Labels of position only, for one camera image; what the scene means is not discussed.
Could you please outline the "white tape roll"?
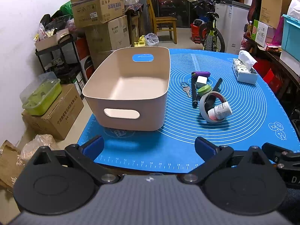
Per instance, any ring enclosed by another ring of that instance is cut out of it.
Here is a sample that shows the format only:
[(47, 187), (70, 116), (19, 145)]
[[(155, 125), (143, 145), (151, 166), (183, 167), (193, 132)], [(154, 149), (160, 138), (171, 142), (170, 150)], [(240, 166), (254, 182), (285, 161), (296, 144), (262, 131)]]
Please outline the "white tape roll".
[(203, 95), (200, 99), (200, 102), (199, 102), (199, 111), (200, 111), (200, 114), (201, 116), (203, 117), (203, 119), (208, 122), (208, 123), (220, 123), (222, 122), (223, 120), (211, 120), (208, 116), (208, 113), (206, 112), (205, 108), (204, 108), (204, 104), (206, 102), (206, 99), (210, 96), (210, 95), (214, 95), (216, 98), (218, 98), (222, 103), (223, 102), (227, 102), (227, 99), (225, 99), (224, 96), (222, 96), (219, 92), (216, 92), (216, 91), (211, 91), (205, 95)]

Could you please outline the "white pill bottle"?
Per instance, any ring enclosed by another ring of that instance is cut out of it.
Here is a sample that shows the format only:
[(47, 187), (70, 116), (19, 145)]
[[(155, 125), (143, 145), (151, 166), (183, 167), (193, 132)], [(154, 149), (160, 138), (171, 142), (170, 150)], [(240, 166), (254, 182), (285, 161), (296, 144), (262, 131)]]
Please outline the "white pill bottle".
[(223, 120), (230, 115), (232, 115), (232, 109), (228, 102), (214, 106), (208, 111), (208, 116), (211, 120)]

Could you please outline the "black tv remote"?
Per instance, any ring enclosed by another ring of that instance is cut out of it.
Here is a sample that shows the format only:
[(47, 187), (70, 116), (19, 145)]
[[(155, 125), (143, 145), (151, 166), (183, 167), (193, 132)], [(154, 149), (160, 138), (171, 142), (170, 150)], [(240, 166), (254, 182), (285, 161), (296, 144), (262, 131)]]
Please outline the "black tv remote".
[[(212, 89), (213, 92), (218, 92), (219, 91), (219, 86), (221, 85), (221, 83), (223, 82), (222, 78), (219, 78), (217, 83), (215, 84), (214, 88)], [(210, 109), (212, 109), (214, 107), (216, 101), (216, 97), (214, 95), (210, 95), (204, 104), (204, 108), (206, 110), (206, 112), (208, 112)]]

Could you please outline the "black marker pen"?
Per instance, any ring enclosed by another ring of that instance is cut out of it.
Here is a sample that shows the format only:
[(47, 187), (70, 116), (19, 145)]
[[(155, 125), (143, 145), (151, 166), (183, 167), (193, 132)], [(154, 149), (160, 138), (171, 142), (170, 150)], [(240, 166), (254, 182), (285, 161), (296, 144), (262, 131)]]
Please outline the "black marker pen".
[(196, 90), (196, 77), (191, 77), (191, 90), (192, 90), (192, 107), (197, 108), (198, 100), (197, 100), (197, 90)]

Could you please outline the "green round tin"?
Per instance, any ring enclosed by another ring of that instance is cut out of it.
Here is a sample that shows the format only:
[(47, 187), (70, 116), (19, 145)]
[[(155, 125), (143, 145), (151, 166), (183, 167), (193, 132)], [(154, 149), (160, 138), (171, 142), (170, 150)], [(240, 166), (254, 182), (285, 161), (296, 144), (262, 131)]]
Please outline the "green round tin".
[(202, 97), (203, 95), (209, 93), (212, 90), (212, 87), (210, 85), (205, 85), (199, 89), (197, 89), (197, 95), (199, 97)]

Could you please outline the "silver keys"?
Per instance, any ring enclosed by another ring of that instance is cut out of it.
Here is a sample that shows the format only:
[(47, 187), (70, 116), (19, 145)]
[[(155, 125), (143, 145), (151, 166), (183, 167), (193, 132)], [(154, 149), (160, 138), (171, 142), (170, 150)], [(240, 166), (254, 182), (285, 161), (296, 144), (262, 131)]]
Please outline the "silver keys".
[(187, 96), (190, 98), (191, 94), (190, 94), (190, 86), (189, 86), (189, 84), (186, 83), (186, 82), (181, 82), (181, 88), (187, 94)]

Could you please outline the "beige plastic storage bin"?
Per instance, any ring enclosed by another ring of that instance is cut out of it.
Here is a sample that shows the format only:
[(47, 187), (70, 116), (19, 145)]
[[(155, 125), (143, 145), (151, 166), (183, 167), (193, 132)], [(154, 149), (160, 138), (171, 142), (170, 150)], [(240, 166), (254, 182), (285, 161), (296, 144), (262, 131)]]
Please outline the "beige plastic storage bin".
[(168, 48), (121, 48), (97, 67), (83, 95), (105, 128), (156, 131), (165, 120), (170, 69)]

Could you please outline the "cardboard box under container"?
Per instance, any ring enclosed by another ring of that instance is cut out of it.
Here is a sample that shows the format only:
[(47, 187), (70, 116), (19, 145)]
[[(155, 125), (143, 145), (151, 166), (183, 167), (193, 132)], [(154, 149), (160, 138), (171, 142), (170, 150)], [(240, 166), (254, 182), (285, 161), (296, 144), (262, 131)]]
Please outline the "cardboard box under container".
[(35, 133), (50, 134), (55, 139), (64, 140), (82, 109), (83, 101), (75, 85), (65, 84), (44, 115), (32, 116), (24, 110), (22, 117)]

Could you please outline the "bag of grain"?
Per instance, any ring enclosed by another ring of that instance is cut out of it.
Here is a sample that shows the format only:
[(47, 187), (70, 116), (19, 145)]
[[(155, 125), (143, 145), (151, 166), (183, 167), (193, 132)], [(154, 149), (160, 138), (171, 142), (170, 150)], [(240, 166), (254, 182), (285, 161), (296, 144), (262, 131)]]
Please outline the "bag of grain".
[(50, 134), (36, 135), (33, 140), (26, 143), (20, 153), (20, 158), (29, 161), (39, 147), (48, 146), (51, 150), (59, 150), (54, 137)]

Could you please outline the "white usb charger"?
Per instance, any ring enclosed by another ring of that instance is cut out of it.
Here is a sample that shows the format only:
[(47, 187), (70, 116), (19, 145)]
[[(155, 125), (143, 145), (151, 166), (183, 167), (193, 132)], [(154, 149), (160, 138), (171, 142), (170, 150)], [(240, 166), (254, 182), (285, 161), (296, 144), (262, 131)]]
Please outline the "white usb charger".
[(206, 83), (207, 83), (207, 77), (198, 76), (195, 85), (196, 85), (196, 88), (199, 89), (199, 88), (204, 87), (206, 85)]

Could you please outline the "green lidded food container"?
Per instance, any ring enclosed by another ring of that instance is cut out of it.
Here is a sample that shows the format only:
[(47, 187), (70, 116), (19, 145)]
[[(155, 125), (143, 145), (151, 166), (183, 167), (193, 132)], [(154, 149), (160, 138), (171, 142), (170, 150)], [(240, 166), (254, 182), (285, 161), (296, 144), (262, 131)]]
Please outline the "green lidded food container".
[(55, 73), (43, 73), (20, 93), (22, 108), (30, 115), (42, 116), (61, 92), (61, 80)]

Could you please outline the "brown paper bag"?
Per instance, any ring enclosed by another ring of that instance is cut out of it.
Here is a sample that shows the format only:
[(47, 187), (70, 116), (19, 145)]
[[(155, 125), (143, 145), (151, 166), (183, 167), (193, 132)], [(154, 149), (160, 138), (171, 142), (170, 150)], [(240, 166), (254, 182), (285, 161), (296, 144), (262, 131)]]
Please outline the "brown paper bag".
[(5, 140), (1, 145), (0, 180), (1, 187), (13, 192), (13, 186), (24, 169), (25, 162), (20, 156), (21, 151)]

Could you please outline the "purple folded object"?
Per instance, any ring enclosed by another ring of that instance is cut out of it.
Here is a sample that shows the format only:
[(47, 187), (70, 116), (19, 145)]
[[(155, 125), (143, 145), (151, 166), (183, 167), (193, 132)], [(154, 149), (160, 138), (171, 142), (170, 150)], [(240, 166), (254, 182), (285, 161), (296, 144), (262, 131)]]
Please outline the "purple folded object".
[(210, 72), (206, 72), (206, 71), (197, 71), (197, 72), (192, 72), (191, 73), (191, 77), (202, 76), (202, 77), (208, 78), (210, 75), (211, 75)]

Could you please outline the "white tissue pack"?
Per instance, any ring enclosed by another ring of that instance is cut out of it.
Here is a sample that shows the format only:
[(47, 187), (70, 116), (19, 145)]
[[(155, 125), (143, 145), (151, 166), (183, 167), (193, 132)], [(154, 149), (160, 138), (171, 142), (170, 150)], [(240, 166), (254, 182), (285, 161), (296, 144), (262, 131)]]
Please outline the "white tissue pack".
[(234, 58), (232, 63), (232, 70), (236, 80), (241, 83), (255, 85), (258, 74), (253, 66), (256, 63), (257, 60), (248, 51), (241, 50), (238, 58)]

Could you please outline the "black shelf rack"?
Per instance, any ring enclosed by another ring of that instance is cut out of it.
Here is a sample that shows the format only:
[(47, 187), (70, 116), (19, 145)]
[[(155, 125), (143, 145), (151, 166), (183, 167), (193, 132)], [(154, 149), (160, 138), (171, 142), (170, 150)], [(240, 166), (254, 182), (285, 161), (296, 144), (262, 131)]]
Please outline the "black shelf rack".
[(62, 36), (56, 45), (41, 51), (35, 51), (43, 72), (54, 72), (61, 84), (73, 83), (81, 98), (86, 83), (77, 53), (75, 41), (71, 34)]

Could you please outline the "green black bicycle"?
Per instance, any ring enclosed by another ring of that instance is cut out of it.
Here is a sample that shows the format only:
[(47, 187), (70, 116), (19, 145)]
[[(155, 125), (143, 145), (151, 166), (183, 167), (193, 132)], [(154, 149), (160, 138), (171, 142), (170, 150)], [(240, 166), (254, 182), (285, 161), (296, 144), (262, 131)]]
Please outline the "green black bicycle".
[(200, 41), (203, 45), (203, 50), (225, 52), (224, 38), (216, 26), (219, 15), (215, 12), (215, 4), (219, 4), (221, 0), (213, 0), (213, 2), (205, 0), (187, 1), (193, 5), (193, 9), (208, 19), (208, 21), (199, 28)]

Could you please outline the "large stacked cardboard box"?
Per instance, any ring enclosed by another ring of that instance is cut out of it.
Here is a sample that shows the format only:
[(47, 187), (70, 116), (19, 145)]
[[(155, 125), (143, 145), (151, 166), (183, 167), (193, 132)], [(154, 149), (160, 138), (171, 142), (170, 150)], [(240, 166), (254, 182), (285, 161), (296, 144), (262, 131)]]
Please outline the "large stacked cardboard box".
[(131, 46), (126, 15), (83, 30), (95, 69), (114, 50)]

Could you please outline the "yellow oil jug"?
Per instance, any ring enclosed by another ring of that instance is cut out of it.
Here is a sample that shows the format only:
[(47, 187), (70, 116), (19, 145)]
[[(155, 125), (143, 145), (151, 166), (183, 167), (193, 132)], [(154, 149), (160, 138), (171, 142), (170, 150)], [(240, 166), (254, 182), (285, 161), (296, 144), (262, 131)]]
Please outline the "yellow oil jug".
[(137, 42), (134, 42), (134, 47), (143, 47), (146, 46), (146, 38), (142, 35)]

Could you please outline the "red bucket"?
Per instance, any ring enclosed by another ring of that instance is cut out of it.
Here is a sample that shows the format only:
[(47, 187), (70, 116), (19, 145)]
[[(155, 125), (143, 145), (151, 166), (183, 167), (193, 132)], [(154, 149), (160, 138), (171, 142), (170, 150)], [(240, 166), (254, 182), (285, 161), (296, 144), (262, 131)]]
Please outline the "red bucket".
[(206, 24), (203, 23), (200, 26), (196, 26), (192, 23), (190, 26), (192, 41), (196, 44), (203, 44), (207, 33)]

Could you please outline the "clear plastic bag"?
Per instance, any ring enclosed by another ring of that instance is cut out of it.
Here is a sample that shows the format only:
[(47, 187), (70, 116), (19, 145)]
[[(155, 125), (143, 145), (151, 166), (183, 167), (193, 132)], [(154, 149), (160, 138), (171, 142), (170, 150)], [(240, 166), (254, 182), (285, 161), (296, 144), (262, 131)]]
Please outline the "clear plastic bag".
[(154, 33), (148, 33), (144, 36), (145, 42), (147, 46), (158, 46), (159, 45), (159, 38)]

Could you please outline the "green white carton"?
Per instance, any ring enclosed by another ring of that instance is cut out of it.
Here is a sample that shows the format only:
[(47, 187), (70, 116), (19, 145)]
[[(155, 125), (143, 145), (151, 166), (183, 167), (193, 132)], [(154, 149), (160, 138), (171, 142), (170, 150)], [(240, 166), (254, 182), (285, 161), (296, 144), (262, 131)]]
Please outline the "green white carton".
[(251, 38), (260, 46), (264, 47), (269, 26), (258, 20), (253, 21)]

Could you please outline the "teal plastic crate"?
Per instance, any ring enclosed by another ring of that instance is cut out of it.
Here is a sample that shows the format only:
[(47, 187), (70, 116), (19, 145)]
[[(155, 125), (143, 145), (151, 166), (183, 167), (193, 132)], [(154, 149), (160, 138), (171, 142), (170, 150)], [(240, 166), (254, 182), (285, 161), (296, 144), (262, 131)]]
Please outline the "teal plastic crate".
[(295, 59), (300, 59), (300, 23), (299, 20), (283, 14), (284, 26), (282, 49)]

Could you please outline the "white chest freezer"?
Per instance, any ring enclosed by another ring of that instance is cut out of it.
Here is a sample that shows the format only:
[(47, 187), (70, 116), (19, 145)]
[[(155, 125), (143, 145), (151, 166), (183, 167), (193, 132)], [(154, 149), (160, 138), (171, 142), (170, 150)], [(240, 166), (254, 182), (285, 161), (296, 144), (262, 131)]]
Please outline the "white chest freezer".
[(223, 36), (226, 53), (239, 53), (249, 10), (249, 5), (237, 1), (216, 4), (217, 29)]

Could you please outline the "wooden chair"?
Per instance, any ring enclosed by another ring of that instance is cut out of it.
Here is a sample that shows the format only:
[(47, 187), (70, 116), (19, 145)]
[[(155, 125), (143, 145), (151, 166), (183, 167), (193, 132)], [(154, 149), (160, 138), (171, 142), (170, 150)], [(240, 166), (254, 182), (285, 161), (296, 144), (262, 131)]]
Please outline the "wooden chair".
[(162, 32), (169, 32), (170, 39), (173, 41), (173, 43), (177, 44), (177, 19), (171, 16), (156, 17), (152, 1), (146, 0), (146, 5), (148, 8), (151, 29), (153, 30), (154, 34), (157, 35), (159, 30), (161, 30)]

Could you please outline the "top open cardboard box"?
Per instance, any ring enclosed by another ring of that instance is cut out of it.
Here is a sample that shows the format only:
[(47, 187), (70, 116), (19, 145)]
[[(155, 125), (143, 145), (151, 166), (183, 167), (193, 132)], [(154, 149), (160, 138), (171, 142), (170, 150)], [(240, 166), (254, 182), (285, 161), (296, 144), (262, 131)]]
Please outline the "top open cardboard box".
[(125, 14), (124, 0), (70, 0), (78, 28), (104, 24)]

